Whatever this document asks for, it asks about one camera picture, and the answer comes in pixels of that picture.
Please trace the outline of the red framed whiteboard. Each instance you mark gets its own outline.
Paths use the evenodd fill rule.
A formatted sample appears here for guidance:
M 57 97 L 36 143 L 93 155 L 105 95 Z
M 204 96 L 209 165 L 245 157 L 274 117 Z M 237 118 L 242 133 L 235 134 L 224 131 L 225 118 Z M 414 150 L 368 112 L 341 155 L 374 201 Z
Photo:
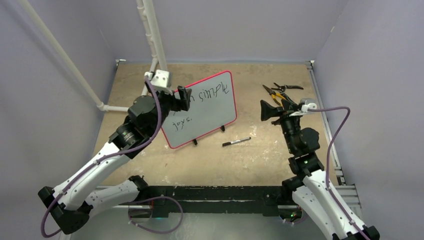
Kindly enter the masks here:
M 222 71 L 186 86 L 188 111 L 170 111 L 162 132 L 171 149 L 197 140 L 237 119 L 233 75 Z

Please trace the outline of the white marker pen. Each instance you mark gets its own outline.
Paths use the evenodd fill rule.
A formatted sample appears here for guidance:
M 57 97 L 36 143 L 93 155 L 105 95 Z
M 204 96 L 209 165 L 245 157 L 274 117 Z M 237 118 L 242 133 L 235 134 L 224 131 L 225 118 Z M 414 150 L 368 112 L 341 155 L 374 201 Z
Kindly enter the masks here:
M 252 139 L 251 137 L 245 137 L 245 138 L 242 138 L 242 139 L 237 139 L 237 140 L 233 140 L 233 141 L 224 142 L 222 144 L 222 147 L 239 144 L 239 143 L 242 143 L 242 142 L 249 141 L 251 139 Z

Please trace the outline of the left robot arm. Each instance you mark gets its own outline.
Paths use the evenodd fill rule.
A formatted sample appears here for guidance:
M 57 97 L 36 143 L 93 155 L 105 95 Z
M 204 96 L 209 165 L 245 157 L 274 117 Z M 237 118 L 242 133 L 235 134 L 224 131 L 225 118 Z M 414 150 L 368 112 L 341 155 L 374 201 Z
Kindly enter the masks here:
M 137 97 L 123 124 L 95 157 L 62 184 L 45 186 L 38 192 L 47 208 L 46 215 L 52 216 L 60 232 L 72 234 L 90 218 L 120 204 L 164 205 L 169 200 L 164 194 L 154 192 L 139 175 L 103 190 L 97 190 L 97 186 L 153 141 L 170 112 L 187 111 L 191 92 L 179 86 L 177 91 L 152 89 L 150 95 Z

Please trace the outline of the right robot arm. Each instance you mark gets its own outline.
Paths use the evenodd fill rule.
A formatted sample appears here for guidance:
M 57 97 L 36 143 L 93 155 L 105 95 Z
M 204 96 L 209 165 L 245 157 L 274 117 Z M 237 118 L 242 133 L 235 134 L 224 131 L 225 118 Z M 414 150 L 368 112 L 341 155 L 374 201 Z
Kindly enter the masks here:
M 280 196 L 288 204 L 296 203 L 313 220 L 328 240 L 378 240 L 375 226 L 366 225 L 348 206 L 330 180 L 330 172 L 319 160 L 319 133 L 301 128 L 301 117 L 314 113 L 342 110 L 341 106 L 319 108 L 311 98 L 293 104 L 283 100 L 280 106 L 260 101 L 260 119 L 275 118 L 289 153 L 288 161 L 294 177 L 282 182 Z

